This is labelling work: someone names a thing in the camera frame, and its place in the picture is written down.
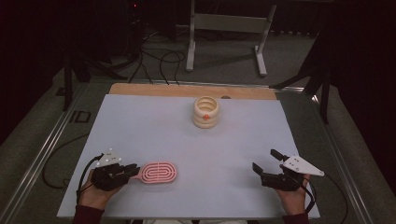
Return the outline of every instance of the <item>pink oval tray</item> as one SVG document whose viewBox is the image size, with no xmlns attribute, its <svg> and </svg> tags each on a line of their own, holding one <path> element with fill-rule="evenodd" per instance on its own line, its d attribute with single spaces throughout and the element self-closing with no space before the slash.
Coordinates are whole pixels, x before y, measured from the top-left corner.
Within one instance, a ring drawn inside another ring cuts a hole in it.
<svg viewBox="0 0 396 224">
<path fill-rule="evenodd" d="M 160 184 L 171 182 L 176 178 L 175 165 L 168 161 L 157 161 L 147 163 L 140 169 L 138 175 L 132 179 L 140 179 L 145 184 Z"/>
</svg>

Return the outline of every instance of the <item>black cable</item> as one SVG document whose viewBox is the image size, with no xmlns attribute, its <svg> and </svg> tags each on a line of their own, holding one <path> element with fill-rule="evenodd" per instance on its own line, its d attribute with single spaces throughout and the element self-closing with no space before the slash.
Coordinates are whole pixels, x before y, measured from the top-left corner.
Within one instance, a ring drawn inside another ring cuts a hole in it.
<svg viewBox="0 0 396 224">
<path fill-rule="evenodd" d="M 303 183 L 298 182 L 295 178 L 293 178 L 290 175 L 285 175 L 287 176 L 289 179 L 293 180 L 294 182 L 296 182 L 297 184 L 300 185 L 300 188 L 302 188 L 306 194 L 308 194 L 308 196 L 311 198 L 311 202 L 309 203 L 309 205 L 305 208 L 305 212 L 308 214 L 311 209 L 314 207 L 315 202 L 316 202 L 316 198 L 314 198 L 314 196 L 312 195 L 312 193 L 303 185 Z"/>
<path fill-rule="evenodd" d="M 145 69 L 146 67 L 143 65 L 143 51 L 142 51 L 142 46 L 143 44 L 148 41 L 148 39 L 152 36 L 155 35 L 156 33 L 153 33 L 151 35 L 146 36 L 145 38 L 143 38 L 143 41 L 140 43 L 140 47 L 139 47 L 139 65 L 137 66 L 137 68 L 134 70 L 134 72 L 132 73 L 131 77 L 128 80 L 128 83 L 132 82 L 132 79 L 134 79 L 134 76 L 137 74 L 137 72 L 139 71 L 140 67 L 143 66 L 143 69 Z M 149 77 L 149 74 L 147 72 L 147 69 L 145 69 L 146 72 L 146 77 L 148 78 L 148 80 L 150 81 L 150 83 L 152 84 L 152 80 Z"/>
<path fill-rule="evenodd" d="M 46 162 L 44 163 L 43 169 L 42 169 L 42 171 L 41 171 L 41 177 L 42 177 L 42 179 L 43 179 L 44 184 L 46 184 L 48 187 L 53 188 L 53 189 L 63 189 L 63 188 L 65 188 L 65 187 L 68 186 L 68 183 L 66 183 L 66 182 L 69 181 L 69 179 L 64 179 L 63 185 L 62 185 L 62 186 L 52 185 L 52 184 L 47 180 L 47 178 L 46 178 L 47 164 L 49 163 L 49 161 L 50 161 L 50 159 L 52 158 L 52 156 L 55 155 L 55 153 L 56 153 L 57 151 L 59 151 L 59 149 L 61 149 L 62 147 L 67 146 L 68 144 L 70 144 L 70 143 L 72 143 L 72 142 L 74 142 L 74 141 L 77 141 L 77 140 L 80 139 L 80 138 L 83 138 L 83 137 L 85 137 L 85 136 L 88 136 L 88 134 L 90 134 L 90 133 L 84 133 L 82 136 L 73 138 L 72 140 L 67 141 L 67 142 L 61 144 L 60 146 L 56 147 L 56 148 L 51 152 L 51 154 L 50 154 L 49 157 L 47 158 Z"/>
<path fill-rule="evenodd" d="M 347 204 L 347 197 L 344 194 L 344 192 L 341 190 L 340 186 L 332 179 L 331 176 L 329 176 L 328 174 L 326 174 L 326 176 L 334 183 L 334 185 L 338 188 L 338 190 L 340 191 L 341 195 L 343 196 L 344 202 L 346 203 L 346 213 L 344 214 L 344 217 L 342 219 L 342 221 L 340 222 L 341 224 L 344 223 L 347 219 L 347 214 L 348 214 L 348 204 Z"/>
<path fill-rule="evenodd" d="M 178 54 L 177 54 L 176 51 L 169 50 L 169 52 L 165 53 L 165 54 L 161 57 L 161 61 L 160 61 L 160 73 L 161 73 L 161 75 L 163 76 L 163 78 L 165 78 L 165 75 L 163 74 L 163 62 L 164 62 L 164 58 L 165 58 L 167 55 L 172 54 L 172 53 L 175 53 L 176 56 L 178 57 L 178 60 L 180 61 L 180 57 L 178 56 Z M 178 83 L 178 81 L 177 81 L 177 71 L 178 71 L 178 68 L 179 68 L 179 67 L 180 67 L 180 63 L 177 64 L 177 69 L 176 69 L 176 71 L 175 71 L 175 73 L 174 73 L 174 79 L 175 79 L 175 82 L 177 83 L 177 85 L 180 85 L 180 84 Z"/>
<path fill-rule="evenodd" d="M 94 161 L 99 161 L 102 157 L 103 157 L 103 153 L 100 156 L 94 157 L 92 160 L 90 160 L 88 162 L 88 164 L 85 166 L 84 171 L 81 174 L 81 178 L 79 179 L 79 183 L 78 183 L 78 189 L 76 190 L 76 194 L 77 194 L 77 204 L 79 203 L 79 197 L 81 196 L 81 192 L 84 191 L 85 189 L 87 189 L 88 187 L 90 187 L 91 185 L 89 185 L 87 188 L 85 189 L 81 189 L 82 187 L 82 181 L 84 181 L 84 177 L 85 174 L 87 173 L 88 169 L 90 168 L 91 164 L 93 164 Z"/>
<path fill-rule="evenodd" d="M 176 61 L 166 61 L 166 60 L 164 60 L 163 58 L 159 58 L 159 57 L 157 57 L 157 56 L 154 56 L 154 55 L 152 55 L 152 54 L 150 54 L 150 53 L 148 53 L 148 52 L 146 52 L 146 51 L 144 51 L 144 50 L 142 50 L 142 52 L 145 53 L 145 54 L 147 54 L 148 56 L 154 58 L 154 59 L 157 59 L 157 60 L 159 60 L 159 61 L 163 61 L 164 63 L 181 63 L 181 62 L 183 62 L 184 59 L 186 58 L 186 55 L 185 55 L 183 52 L 180 52 L 180 51 L 171 50 L 171 49 L 158 49 L 158 50 L 166 50 L 166 51 L 169 51 L 169 52 L 167 52 L 166 54 L 175 53 L 175 54 L 177 54 L 177 56 L 178 56 L 178 54 L 181 54 L 183 57 L 182 57 L 182 58 L 178 57 L 178 60 L 176 60 Z"/>
<path fill-rule="evenodd" d="M 143 70 L 145 70 L 146 78 L 148 79 L 149 83 L 154 84 L 154 82 L 152 82 L 151 77 L 149 76 L 147 67 L 145 65 L 143 65 L 143 64 L 142 64 L 142 67 L 143 67 Z"/>
<path fill-rule="evenodd" d="M 312 182 L 311 182 L 309 179 L 307 179 L 307 178 L 305 178 L 305 177 L 304 177 L 304 179 L 305 179 L 306 181 L 308 181 L 309 186 L 310 186 L 311 189 L 312 189 L 312 194 L 314 195 L 315 202 L 317 202 L 317 201 L 318 201 L 317 189 L 315 188 L 315 186 L 312 184 Z"/>
</svg>

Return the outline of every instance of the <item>sleeve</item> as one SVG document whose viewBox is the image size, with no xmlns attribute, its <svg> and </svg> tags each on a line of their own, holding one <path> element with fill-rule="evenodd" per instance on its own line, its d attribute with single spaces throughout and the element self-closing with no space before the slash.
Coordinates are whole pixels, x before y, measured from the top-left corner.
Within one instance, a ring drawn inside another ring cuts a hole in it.
<svg viewBox="0 0 396 224">
<path fill-rule="evenodd" d="M 99 224 L 104 212 L 105 210 L 77 205 L 76 213 L 73 218 L 73 224 Z"/>
<path fill-rule="evenodd" d="M 284 216 L 282 218 L 285 224 L 309 224 L 307 213 L 302 213 L 295 216 Z"/>
</svg>

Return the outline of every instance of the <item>hand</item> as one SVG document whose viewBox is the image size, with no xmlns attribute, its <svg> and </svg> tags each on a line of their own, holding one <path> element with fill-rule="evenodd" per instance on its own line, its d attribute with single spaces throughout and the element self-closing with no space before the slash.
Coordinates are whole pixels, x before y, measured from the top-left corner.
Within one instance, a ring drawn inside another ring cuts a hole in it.
<svg viewBox="0 0 396 224">
<path fill-rule="evenodd" d="M 304 175 L 306 179 L 309 179 L 309 177 L 310 175 Z M 306 179 L 303 182 L 304 187 L 308 184 Z M 283 191 L 280 189 L 275 189 L 275 191 L 279 195 L 283 209 L 285 209 L 288 216 L 305 213 L 305 190 L 299 188 L 295 191 Z"/>
<path fill-rule="evenodd" d="M 87 182 L 82 186 L 85 189 L 81 192 L 79 203 L 80 205 L 105 210 L 107 202 L 110 198 L 117 193 L 122 187 L 113 189 L 111 191 L 104 191 L 97 189 L 91 182 L 93 170 L 90 170 Z"/>
</svg>

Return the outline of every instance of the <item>white tabletop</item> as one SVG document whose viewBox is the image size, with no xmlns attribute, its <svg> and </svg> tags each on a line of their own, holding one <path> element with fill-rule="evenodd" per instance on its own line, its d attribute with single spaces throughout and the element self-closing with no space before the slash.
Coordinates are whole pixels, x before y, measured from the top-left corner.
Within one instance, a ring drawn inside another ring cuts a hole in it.
<svg viewBox="0 0 396 224">
<path fill-rule="evenodd" d="M 284 215 L 273 189 L 261 186 L 251 168 L 279 174 L 272 148 L 297 155 L 277 100 L 219 99 L 219 122 L 199 129 L 192 122 L 195 98 L 107 95 L 78 161 L 58 217 L 73 217 L 82 170 L 113 148 L 121 165 L 170 161 L 172 183 L 146 185 L 131 179 L 109 202 L 105 217 L 264 219 Z M 314 207 L 310 217 L 319 217 Z"/>
</svg>

